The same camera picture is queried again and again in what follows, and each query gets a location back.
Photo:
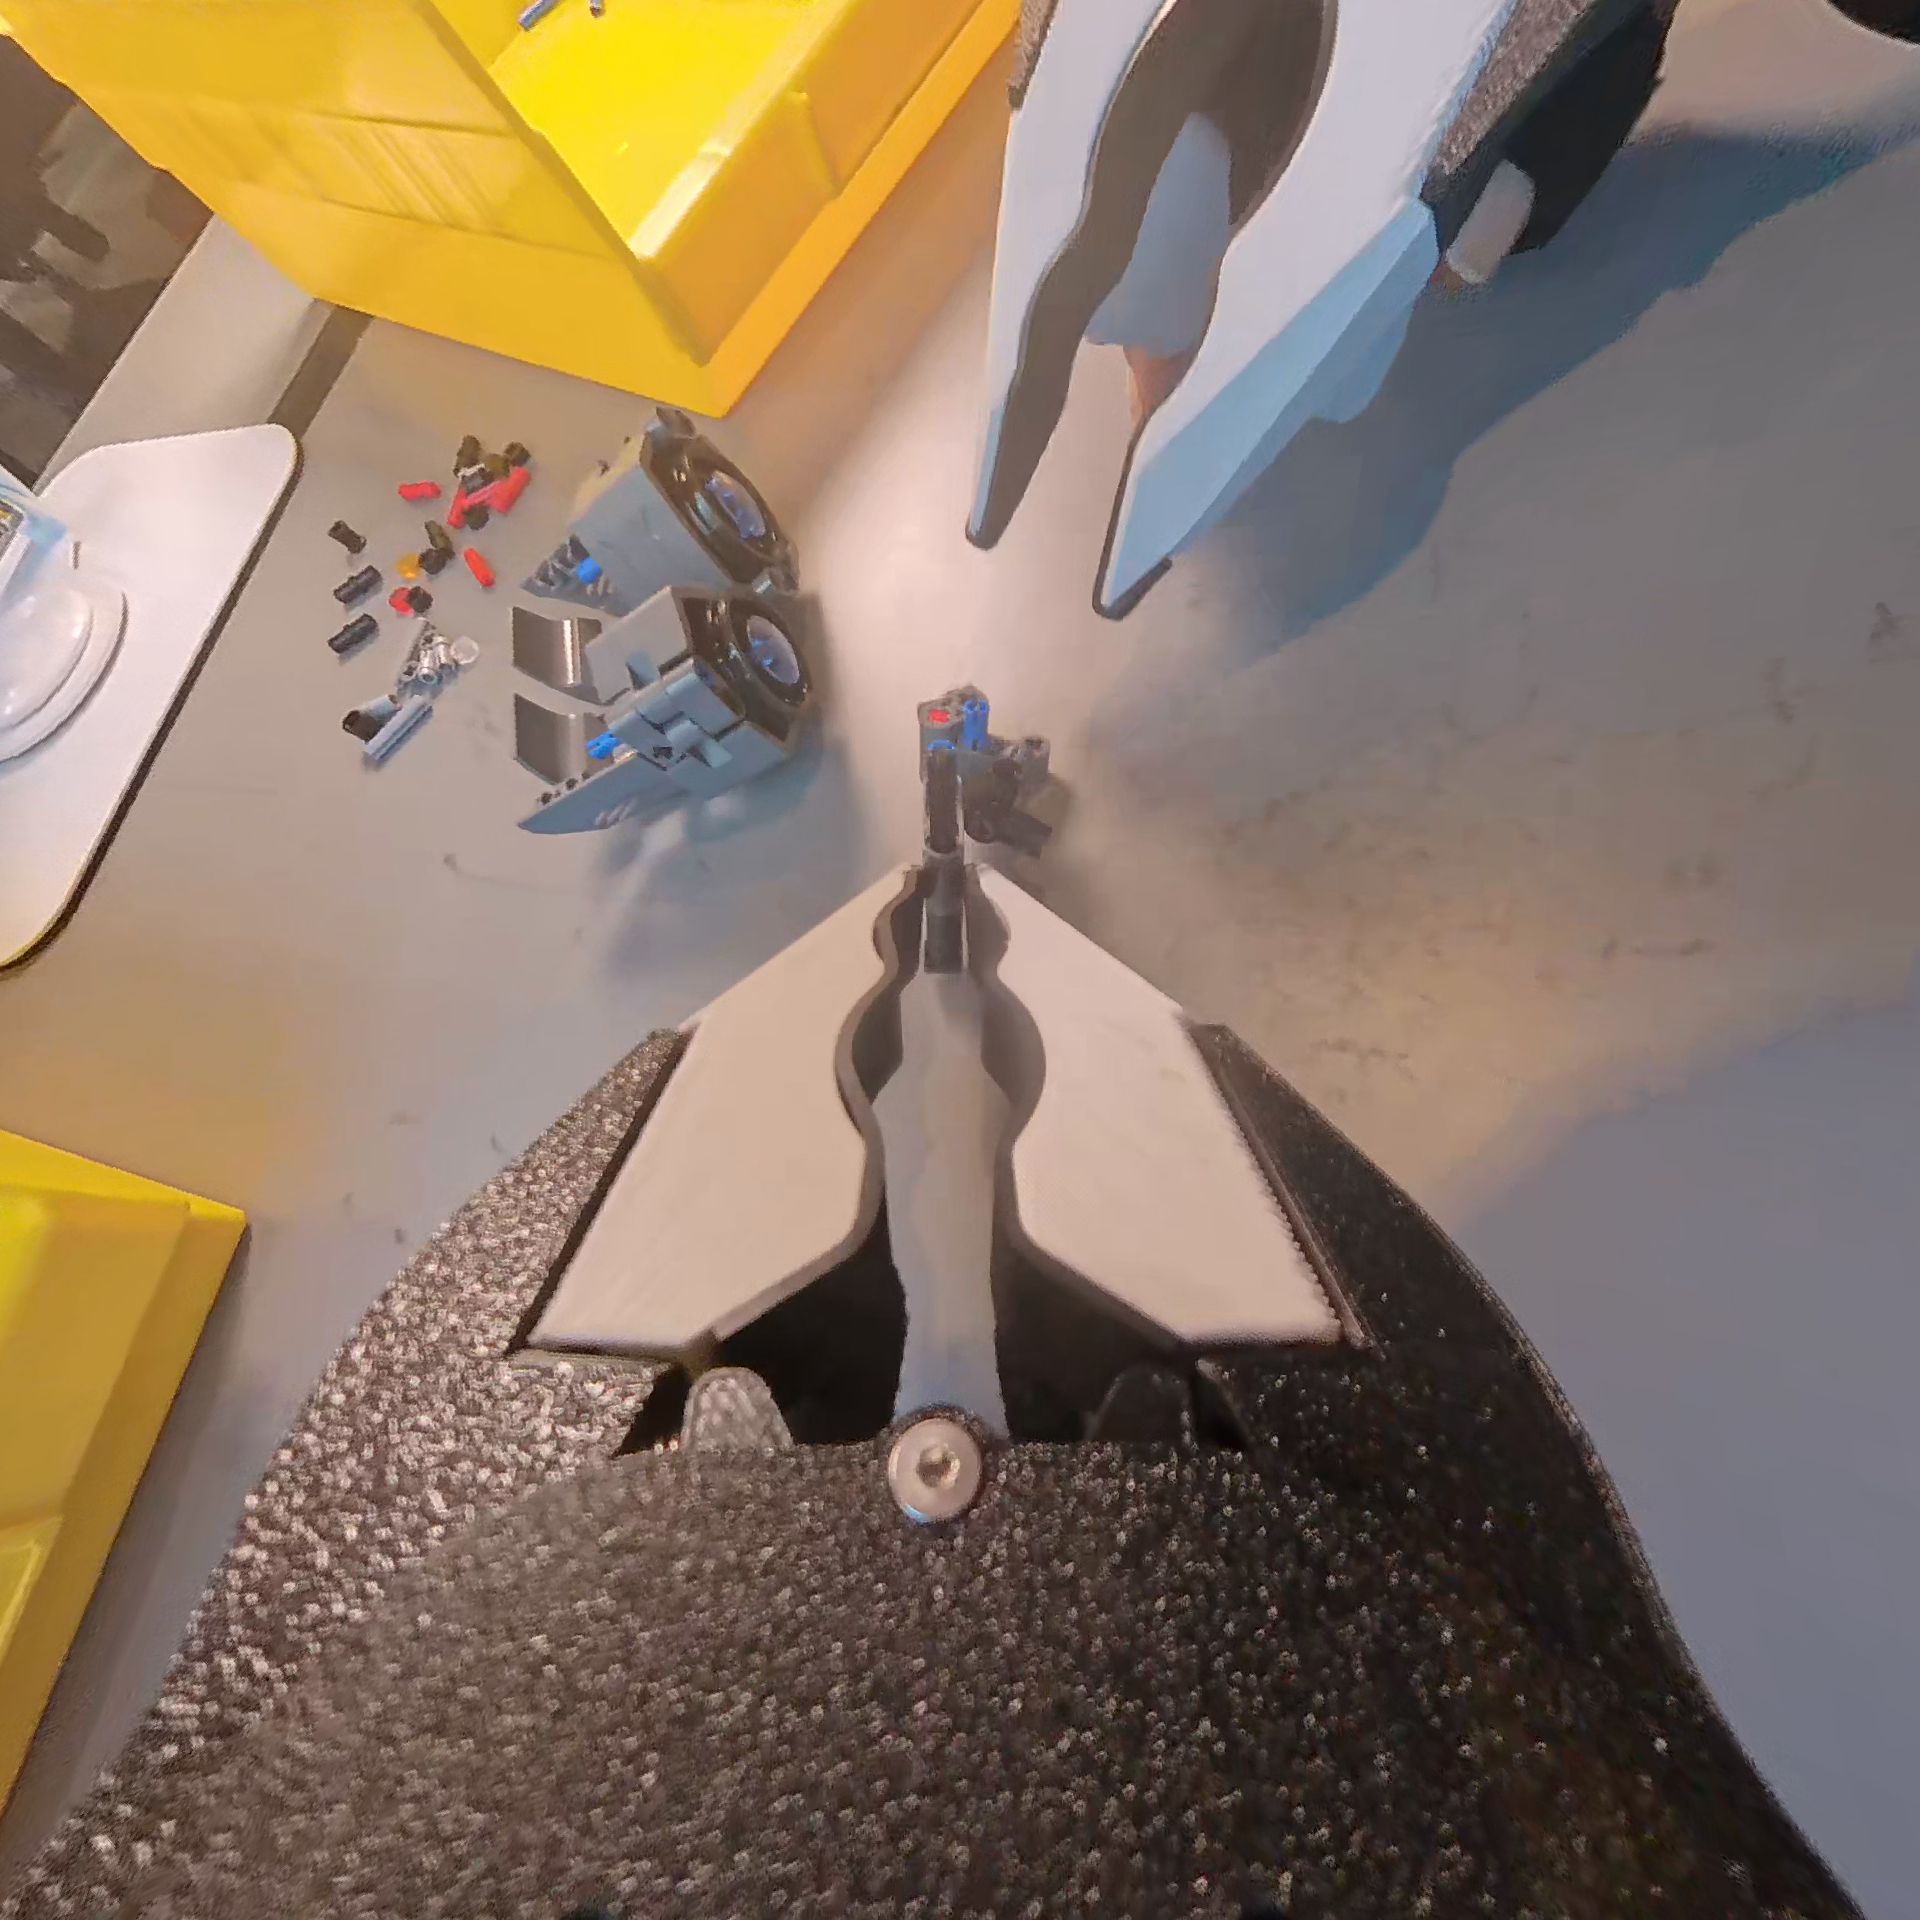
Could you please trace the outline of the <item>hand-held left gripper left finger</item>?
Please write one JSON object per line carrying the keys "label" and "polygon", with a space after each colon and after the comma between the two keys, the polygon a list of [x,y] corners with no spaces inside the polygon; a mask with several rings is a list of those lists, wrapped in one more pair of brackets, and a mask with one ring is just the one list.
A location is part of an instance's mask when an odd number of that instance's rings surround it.
{"label": "hand-held left gripper left finger", "polygon": [[691,1381],[764,1381],[803,1443],[894,1419],[906,1296],[878,1234],[873,1112],[904,1058],[921,882],[878,880],[688,1019],[530,1319],[541,1353],[666,1363],[653,1441]]}

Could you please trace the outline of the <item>grey twin engine brick model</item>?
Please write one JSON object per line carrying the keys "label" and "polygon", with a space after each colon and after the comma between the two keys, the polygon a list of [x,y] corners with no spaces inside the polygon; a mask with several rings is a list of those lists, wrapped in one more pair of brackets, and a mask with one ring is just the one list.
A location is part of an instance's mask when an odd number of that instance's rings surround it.
{"label": "grey twin engine brick model", "polygon": [[812,675],[801,554],[765,495],[658,408],[576,496],[512,614],[523,833],[596,833],[709,802],[794,753]]}

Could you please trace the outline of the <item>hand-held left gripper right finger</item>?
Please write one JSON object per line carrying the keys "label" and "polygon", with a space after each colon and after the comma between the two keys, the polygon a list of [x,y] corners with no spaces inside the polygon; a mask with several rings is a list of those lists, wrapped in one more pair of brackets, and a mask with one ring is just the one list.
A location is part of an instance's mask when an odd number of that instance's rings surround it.
{"label": "hand-held left gripper right finger", "polygon": [[1120,1377],[1334,1346],[1337,1302],[1184,1008],[995,871],[966,882],[980,1047],[1010,1118],[993,1310],[1005,1423],[1070,1443]]}

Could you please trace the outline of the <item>black brick assembly coloured pins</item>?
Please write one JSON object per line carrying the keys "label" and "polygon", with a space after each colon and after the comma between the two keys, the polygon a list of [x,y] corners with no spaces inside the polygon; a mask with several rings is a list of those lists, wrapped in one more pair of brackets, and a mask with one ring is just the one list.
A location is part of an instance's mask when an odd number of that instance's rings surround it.
{"label": "black brick assembly coloured pins", "polygon": [[965,962],[970,848],[1045,851],[1052,829],[1032,813],[1050,783],[1042,737],[1000,737],[977,687],[916,707],[924,839],[920,865],[921,967],[956,975]]}

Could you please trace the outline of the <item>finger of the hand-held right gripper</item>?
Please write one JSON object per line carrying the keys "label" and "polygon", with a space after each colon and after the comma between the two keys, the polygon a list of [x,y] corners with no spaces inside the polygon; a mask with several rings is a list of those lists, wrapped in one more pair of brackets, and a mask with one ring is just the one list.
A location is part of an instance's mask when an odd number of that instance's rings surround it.
{"label": "finger of the hand-held right gripper", "polygon": [[1229,241],[1206,334],[1123,477],[1096,609],[1123,617],[1314,419],[1357,411],[1437,264],[1422,186],[1513,5],[1334,11],[1312,121]]}
{"label": "finger of the hand-held right gripper", "polygon": [[986,362],[986,427],[966,538],[995,547],[1061,422],[1073,360],[1102,301],[1073,265],[1097,143],[1163,2],[1032,7],[1010,95]]}

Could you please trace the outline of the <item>person's right hand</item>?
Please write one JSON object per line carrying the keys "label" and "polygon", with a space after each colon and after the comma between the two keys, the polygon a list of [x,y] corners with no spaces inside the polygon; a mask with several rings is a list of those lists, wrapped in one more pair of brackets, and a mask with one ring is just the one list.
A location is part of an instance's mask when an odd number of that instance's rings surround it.
{"label": "person's right hand", "polygon": [[1510,160],[1499,160],[1474,201],[1433,282],[1449,291],[1490,282],[1517,250],[1533,207],[1533,181]]}

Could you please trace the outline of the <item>grey desk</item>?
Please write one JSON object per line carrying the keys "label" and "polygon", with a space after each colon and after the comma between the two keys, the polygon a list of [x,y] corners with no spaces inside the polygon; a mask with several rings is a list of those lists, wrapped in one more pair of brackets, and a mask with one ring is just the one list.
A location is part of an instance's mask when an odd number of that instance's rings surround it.
{"label": "grey desk", "polygon": [[240,1207],[248,1261],[42,1723],[4,1859],[154,1701],[304,1392],[642,1034],[914,843],[914,705],[1052,737],[1034,886],[1403,1185],[1571,1392],[1718,1701],[1916,1917],[1916,48],[1683,5],[1542,254],[1424,304],[1123,625],[1086,357],[965,539],[993,72],[720,424],[822,614],[822,744],[717,824],[520,833],[502,617],[389,770],[325,530],[523,442],[544,552],[635,401],[370,326],[77,918],[4,978],[4,1128]]}

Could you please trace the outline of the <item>small brick parts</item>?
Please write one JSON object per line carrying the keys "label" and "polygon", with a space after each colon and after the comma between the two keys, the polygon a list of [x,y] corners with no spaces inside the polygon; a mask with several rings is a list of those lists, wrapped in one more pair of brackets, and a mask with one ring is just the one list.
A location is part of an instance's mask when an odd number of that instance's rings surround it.
{"label": "small brick parts", "polygon": [[366,769],[386,766],[420,737],[442,697],[477,666],[480,643],[459,614],[502,601],[497,538],[532,478],[528,446],[489,449],[465,438],[448,481],[398,482],[395,499],[418,525],[414,547],[389,566],[370,562],[368,538],[345,520],[328,529],[328,539],[356,562],[331,592],[344,625],[328,635],[329,655],[350,664],[370,657],[385,638],[398,645],[390,687],[344,714],[344,733]]}

